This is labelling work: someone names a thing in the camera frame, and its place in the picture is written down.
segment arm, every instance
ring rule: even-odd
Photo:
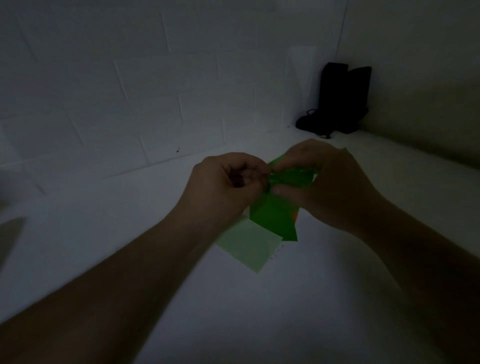
[[[2,363],[118,363],[185,272],[266,186],[269,168],[244,153],[193,168],[174,209],[114,255],[0,326]],[[243,187],[235,188],[232,180]]]
[[[287,151],[275,166],[320,170],[310,189],[272,192],[362,239],[422,313],[437,345],[455,362],[480,350],[480,261],[381,196],[346,151],[316,140]]]

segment left hand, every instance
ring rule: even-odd
[[[202,240],[213,241],[262,194],[270,172],[263,160],[246,153],[207,157],[193,167],[171,214]]]

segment forearm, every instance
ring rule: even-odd
[[[418,307],[438,345],[458,363],[477,360],[479,260],[387,201],[362,225],[359,237]]]
[[[0,327],[2,362],[118,362],[132,337],[168,302],[200,243],[165,220]]]

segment green paper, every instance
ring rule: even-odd
[[[216,244],[258,273],[280,245],[281,240],[281,236],[242,216],[216,240]]]
[[[269,163],[275,165],[283,156]],[[290,184],[296,187],[308,187],[313,182],[315,170],[292,168],[281,173],[271,173],[268,176],[268,188],[260,199],[250,206],[250,219],[265,229],[280,235],[284,241],[298,241],[293,214],[298,207],[282,197],[270,192],[270,187],[277,184]]]

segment white table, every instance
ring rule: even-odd
[[[195,163],[244,151],[272,160],[292,128],[10,206],[24,218],[0,272],[5,320],[121,248],[175,205]],[[480,255],[480,171],[365,132],[334,134],[377,188]],[[184,282],[136,363],[413,363],[438,360],[379,259],[301,210],[299,241],[256,275],[216,246]]]

